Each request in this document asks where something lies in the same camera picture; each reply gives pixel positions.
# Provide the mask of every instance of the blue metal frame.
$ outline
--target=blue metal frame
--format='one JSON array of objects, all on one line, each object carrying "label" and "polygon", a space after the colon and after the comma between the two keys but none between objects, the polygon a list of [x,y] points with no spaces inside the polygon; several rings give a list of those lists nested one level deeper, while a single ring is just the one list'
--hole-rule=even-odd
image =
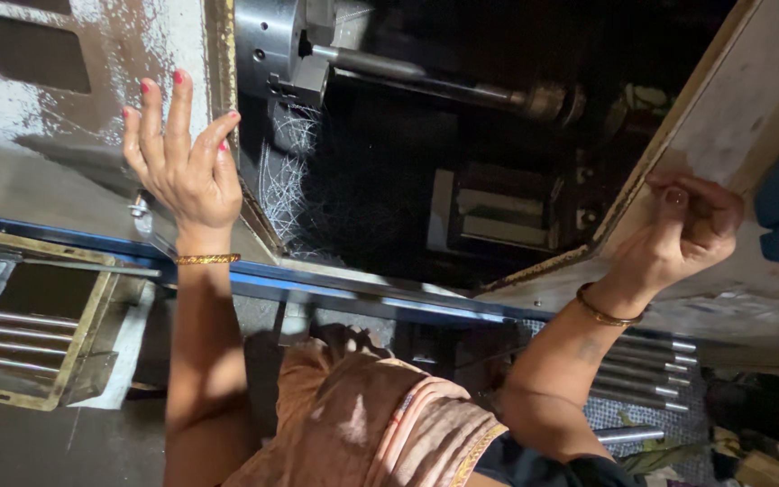
[{"label": "blue metal frame", "polygon": [[[0,218],[0,231],[54,244],[105,252],[127,262],[162,271],[162,282],[176,282],[176,266],[147,243],[104,237]],[[427,293],[392,284],[359,282],[255,262],[230,266],[234,294],[291,303],[315,303],[365,316],[439,325],[530,319],[547,321],[551,313],[483,303],[464,297]]]}]

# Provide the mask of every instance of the stack of steel bars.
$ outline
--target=stack of steel bars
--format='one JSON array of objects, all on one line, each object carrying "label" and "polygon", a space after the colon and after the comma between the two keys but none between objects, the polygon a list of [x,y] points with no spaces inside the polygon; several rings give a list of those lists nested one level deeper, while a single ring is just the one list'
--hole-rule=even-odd
[{"label": "stack of steel bars", "polygon": [[696,346],[673,337],[628,330],[606,353],[590,395],[596,398],[686,413],[679,389],[690,385]]},{"label": "stack of steel bars", "polygon": [[55,376],[78,324],[66,318],[0,311],[0,367]]}]

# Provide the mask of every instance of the tattoo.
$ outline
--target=tattoo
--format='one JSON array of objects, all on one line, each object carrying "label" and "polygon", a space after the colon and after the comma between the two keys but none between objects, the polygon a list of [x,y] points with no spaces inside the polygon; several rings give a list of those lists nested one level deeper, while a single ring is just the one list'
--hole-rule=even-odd
[{"label": "tattoo", "polygon": [[600,344],[596,340],[583,338],[582,344],[579,345],[579,350],[576,352],[576,358],[591,365],[597,365],[602,359]]}]

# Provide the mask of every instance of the bangle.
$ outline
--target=bangle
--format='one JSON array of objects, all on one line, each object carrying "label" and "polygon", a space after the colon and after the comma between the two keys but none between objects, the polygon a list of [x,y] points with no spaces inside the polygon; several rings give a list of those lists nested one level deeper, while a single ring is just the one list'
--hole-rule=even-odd
[{"label": "bangle", "polygon": [[215,254],[215,255],[209,255],[209,256],[180,256],[173,261],[177,265],[188,265],[191,263],[228,263],[228,262],[236,262],[238,261],[242,256],[239,254]]},{"label": "bangle", "polygon": [[579,301],[579,304],[582,305],[582,308],[584,308],[585,311],[588,312],[590,316],[593,316],[595,320],[599,321],[600,323],[611,325],[611,326],[631,326],[631,325],[638,325],[642,321],[642,316],[645,315],[645,313],[642,313],[639,316],[636,316],[635,318],[630,319],[623,319],[623,318],[615,318],[614,316],[609,316],[605,313],[601,313],[596,308],[591,306],[590,303],[585,301],[585,290],[591,287],[591,284],[594,282],[586,282],[581,285],[578,291],[576,291],[576,300]]}]

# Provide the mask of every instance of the painted fingernail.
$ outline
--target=painted fingernail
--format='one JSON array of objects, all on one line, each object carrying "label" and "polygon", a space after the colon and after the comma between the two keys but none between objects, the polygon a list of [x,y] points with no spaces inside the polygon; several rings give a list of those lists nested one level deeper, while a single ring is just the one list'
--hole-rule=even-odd
[{"label": "painted fingernail", "polygon": [[687,204],[687,193],[678,188],[669,188],[665,191],[664,199],[666,203],[684,206]]}]

